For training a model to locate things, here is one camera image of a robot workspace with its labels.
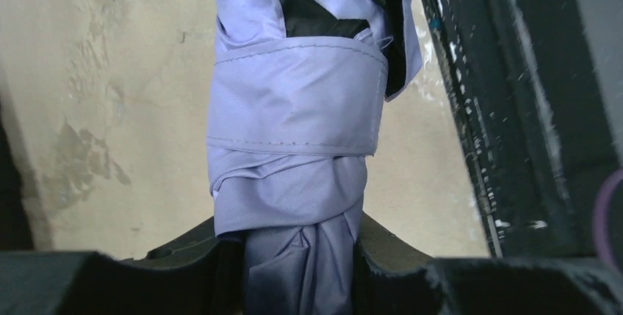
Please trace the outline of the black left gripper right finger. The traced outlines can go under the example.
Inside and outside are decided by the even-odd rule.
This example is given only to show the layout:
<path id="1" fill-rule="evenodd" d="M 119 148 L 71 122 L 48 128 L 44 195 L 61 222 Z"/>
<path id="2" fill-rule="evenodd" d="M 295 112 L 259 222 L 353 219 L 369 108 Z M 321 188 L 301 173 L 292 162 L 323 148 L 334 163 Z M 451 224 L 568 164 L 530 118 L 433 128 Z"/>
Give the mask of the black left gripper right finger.
<path id="1" fill-rule="evenodd" d="M 593 258 L 434 258 L 361 220 L 355 314 L 620 314 L 622 277 Z"/>

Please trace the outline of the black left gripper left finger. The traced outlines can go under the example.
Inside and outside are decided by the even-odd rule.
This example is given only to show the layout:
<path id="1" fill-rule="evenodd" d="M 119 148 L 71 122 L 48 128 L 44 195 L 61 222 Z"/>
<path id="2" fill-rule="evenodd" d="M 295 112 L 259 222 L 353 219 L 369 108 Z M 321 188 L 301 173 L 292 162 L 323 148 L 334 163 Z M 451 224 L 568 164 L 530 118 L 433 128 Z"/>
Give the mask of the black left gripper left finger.
<path id="1" fill-rule="evenodd" d="M 140 260 L 95 251 L 1 253 L 2 314 L 235 314 L 242 245 L 208 219 Z"/>

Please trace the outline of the lilac umbrella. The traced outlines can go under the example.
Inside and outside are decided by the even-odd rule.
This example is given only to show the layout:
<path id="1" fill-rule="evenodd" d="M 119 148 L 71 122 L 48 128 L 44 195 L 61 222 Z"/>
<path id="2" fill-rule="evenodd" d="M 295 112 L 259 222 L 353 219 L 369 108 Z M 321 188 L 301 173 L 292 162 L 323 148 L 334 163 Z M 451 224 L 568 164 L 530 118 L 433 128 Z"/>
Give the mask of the lilac umbrella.
<path id="1" fill-rule="evenodd" d="M 422 65 L 411 0 L 215 4 L 209 190 L 244 312 L 351 314 L 366 158 Z"/>

